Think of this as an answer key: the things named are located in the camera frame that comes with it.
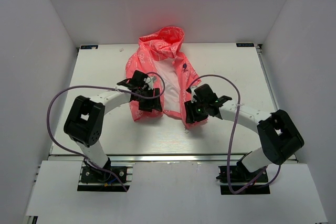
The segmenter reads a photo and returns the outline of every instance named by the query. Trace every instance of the white table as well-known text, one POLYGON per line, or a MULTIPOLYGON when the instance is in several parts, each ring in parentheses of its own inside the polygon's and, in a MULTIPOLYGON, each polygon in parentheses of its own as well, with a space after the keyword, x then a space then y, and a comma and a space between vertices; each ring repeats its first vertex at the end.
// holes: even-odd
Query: white table
MULTIPOLYGON (((98 49, 79 50, 71 86, 97 85, 114 87, 125 77, 125 65, 138 45, 99 45, 98 49)), ((256 48, 238 48, 236 44, 183 44, 182 52, 199 75, 221 74, 239 88, 242 103, 264 111, 274 111, 256 48)), ((235 90, 219 78, 204 78, 218 96, 237 98, 235 90)), ((78 95, 90 97, 102 92, 94 89, 69 91, 55 137, 62 144, 80 151, 75 142, 63 132, 64 122, 78 95)), ((100 138, 107 154, 215 154, 226 153, 232 122, 209 118, 203 126, 188 133, 180 120, 164 115, 160 119, 134 122, 126 104, 104 117, 100 138)), ((247 153, 260 147, 256 133, 238 126, 233 152, 247 153)), ((51 154, 67 152, 53 146, 51 154)))
MULTIPOLYGON (((127 193, 77 191, 80 161, 43 161, 28 216, 56 223, 313 224, 326 222, 305 164, 287 164, 269 195, 221 195, 216 164, 137 163, 127 193)), ((268 167, 269 177, 277 166, 268 167)))

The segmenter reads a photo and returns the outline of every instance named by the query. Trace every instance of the white panel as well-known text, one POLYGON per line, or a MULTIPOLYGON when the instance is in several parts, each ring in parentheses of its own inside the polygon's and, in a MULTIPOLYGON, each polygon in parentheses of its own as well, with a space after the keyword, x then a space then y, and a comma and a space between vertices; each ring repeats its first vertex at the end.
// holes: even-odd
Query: white panel
MULTIPOLYGON (((80 50, 71 86, 88 84, 115 87, 124 78, 127 60, 137 48, 137 45, 99 45, 98 49, 80 50)), ((260 110, 274 110, 254 47, 237 48, 235 44, 184 44, 182 51, 199 75, 222 74, 237 84, 243 103, 260 110)), ((203 83, 208 83, 218 96, 227 95, 234 99, 237 97, 235 90, 224 80, 207 77, 203 79, 203 83)), ((90 97, 101 92, 103 91, 93 89, 69 92, 56 131, 59 142, 80 151, 77 144, 63 132, 65 120, 75 97, 90 97)), ((231 128, 232 122, 209 118, 205 125, 185 133, 181 120, 166 115, 160 119, 134 123, 130 108, 125 104, 105 115, 100 142, 108 154, 226 153, 231 128)), ((233 152, 247 153, 259 147, 258 135, 239 125, 233 152)), ((52 153, 67 154, 57 146, 54 146, 52 153)))
POLYGON ((0 216, 21 223, 50 149, 48 103, 69 82, 76 50, 50 0, 0 0, 0 49, 0 216))
POLYGON ((136 43, 167 25, 186 42, 264 42, 286 0, 51 0, 80 44, 136 43))
MULTIPOLYGON (((283 165, 270 195, 236 196, 221 195, 215 164, 139 163, 127 193, 77 191, 80 166, 76 161, 44 161, 27 215, 40 216, 39 224, 326 221, 314 182, 303 164, 283 165)), ((269 176, 276 170, 270 166, 269 176)))
POLYGON ((280 107, 306 142, 308 163, 331 223, 335 199, 335 0, 288 0, 265 42, 265 64, 280 107))

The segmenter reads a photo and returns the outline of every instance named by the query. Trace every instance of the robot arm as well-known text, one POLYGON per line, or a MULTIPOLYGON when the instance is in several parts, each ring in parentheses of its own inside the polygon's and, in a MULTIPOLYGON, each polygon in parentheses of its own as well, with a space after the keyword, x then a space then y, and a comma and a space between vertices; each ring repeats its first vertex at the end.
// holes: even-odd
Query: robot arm
MULTIPOLYGON (((94 97, 76 97, 67 120, 64 125, 64 132, 74 140, 81 148, 84 155, 89 158, 89 162, 95 163, 98 167, 109 170, 111 162, 104 153, 99 141, 102 132, 104 115, 111 110, 130 101, 139 102, 139 110, 151 112, 153 109, 162 111, 160 98, 144 99, 160 94, 159 88, 154 88, 156 77, 149 77, 140 71, 135 71, 131 79, 119 82, 116 86, 118 92, 106 91, 94 97)), ((85 161, 86 165, 100 177, 101 181, 109 178, 106 174, 85 161)))
MULTIPOLYGON (((207 84, 188 91, 193 97, 192 101, 185 102, 188 123, 202 121, 209 115, 235 120, 238 104, 232 98, 225 95, 218 98, 207 84)), ((293 121, 283 110, 270 113, 240 105, 238 123, 256 132, 261 141, 261 148, 237 162, 238 172, 243 177, 269 164, 283 164, 304 145, 293 121)))

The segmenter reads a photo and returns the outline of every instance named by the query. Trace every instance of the white cable tie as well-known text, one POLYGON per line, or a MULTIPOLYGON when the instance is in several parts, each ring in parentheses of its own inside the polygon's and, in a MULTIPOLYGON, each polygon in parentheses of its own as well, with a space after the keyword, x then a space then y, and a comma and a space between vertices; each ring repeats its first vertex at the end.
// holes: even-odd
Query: white cable tie
POLYGON ((118 85, 116 85, 114 88, 115 88, 116 92, 118 92, 118 93, 122 93, 122 92, 118 89, 118 85))

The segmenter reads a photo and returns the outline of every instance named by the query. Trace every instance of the white wall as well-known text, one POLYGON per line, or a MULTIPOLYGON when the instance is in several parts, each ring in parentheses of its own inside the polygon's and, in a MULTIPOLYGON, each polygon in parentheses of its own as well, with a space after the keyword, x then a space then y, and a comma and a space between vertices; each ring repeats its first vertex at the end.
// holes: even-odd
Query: white wall
POLYGON ((50 148, 47 105, 69 79, 75 58, 50 0, 0 0, 1 223, 22 222, 50 148))
POLYGON ((336 0, 287 0, 264 44, 280 107, 306 145, 307 162, 330 223, 336 223, 336 0))
POLYGON ((137 43, 167 25, 186 42, 264 42, 286 0, 51 0, 80 44, 137 43))

